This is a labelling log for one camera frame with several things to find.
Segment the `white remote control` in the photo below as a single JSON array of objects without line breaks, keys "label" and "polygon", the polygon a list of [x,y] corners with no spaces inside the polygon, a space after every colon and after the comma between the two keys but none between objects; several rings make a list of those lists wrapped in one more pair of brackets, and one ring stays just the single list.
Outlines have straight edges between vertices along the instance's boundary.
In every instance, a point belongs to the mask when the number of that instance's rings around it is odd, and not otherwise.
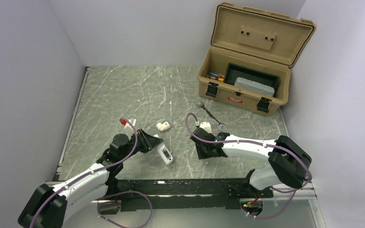
[{"label": "white remote control", "polygon": [[159,138],[161,140],[161,142],[155,146],[156,151],[158,152],[158,154],[160,155],[160,157],[162,158],[163,162],[166,165],[171,164],[173,162],[173,156],[170,150],[164,144],[164,140],[160,138],[158,134],[155,134],[154,137]]}]

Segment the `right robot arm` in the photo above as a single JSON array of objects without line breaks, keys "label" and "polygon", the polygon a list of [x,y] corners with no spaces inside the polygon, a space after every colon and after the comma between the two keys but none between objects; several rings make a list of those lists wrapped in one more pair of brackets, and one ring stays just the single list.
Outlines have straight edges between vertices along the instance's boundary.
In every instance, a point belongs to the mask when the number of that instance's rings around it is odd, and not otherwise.
[{"label": "right robot arm", "polygon": [[266,168],[249,171],[243,183],[243,192],[248,197],[278,184],[300,189],[312,180],[311,156],[288,136],[255,140],[223,132],[213,135],[197,127],[190,133],[190,139],[196,145],[199,159],[242,157],[267,163]]}]

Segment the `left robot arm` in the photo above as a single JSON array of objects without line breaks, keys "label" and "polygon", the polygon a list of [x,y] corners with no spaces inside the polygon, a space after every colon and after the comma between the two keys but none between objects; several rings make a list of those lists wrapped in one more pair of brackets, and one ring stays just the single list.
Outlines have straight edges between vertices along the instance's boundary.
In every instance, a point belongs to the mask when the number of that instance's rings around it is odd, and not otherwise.
[{"label": "left robot arm", "polygon": [[87,170],[60,184],[38,186],[18,218],[23,228],[60,228],[91,201],[112,199],[120,192],[117,174],[137,152],[147,153],[164,140],[139,129],[132,136],[113,137],[103,155]]}]

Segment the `white plastic pipe elbow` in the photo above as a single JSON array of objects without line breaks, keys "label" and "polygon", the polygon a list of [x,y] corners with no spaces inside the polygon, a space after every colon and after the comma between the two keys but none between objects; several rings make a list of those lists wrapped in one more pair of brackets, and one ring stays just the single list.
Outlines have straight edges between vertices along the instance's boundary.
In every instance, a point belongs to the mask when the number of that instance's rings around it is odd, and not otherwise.
[{"label": "white plastic pipe elbow", "polygon": [[171,128],[170,124],[166,121],[164,123],[161,123],[161,122],[158,122],[156,125],[155,125],[156,129],[160,132],[164,132],[164,131],[167,131]]}]

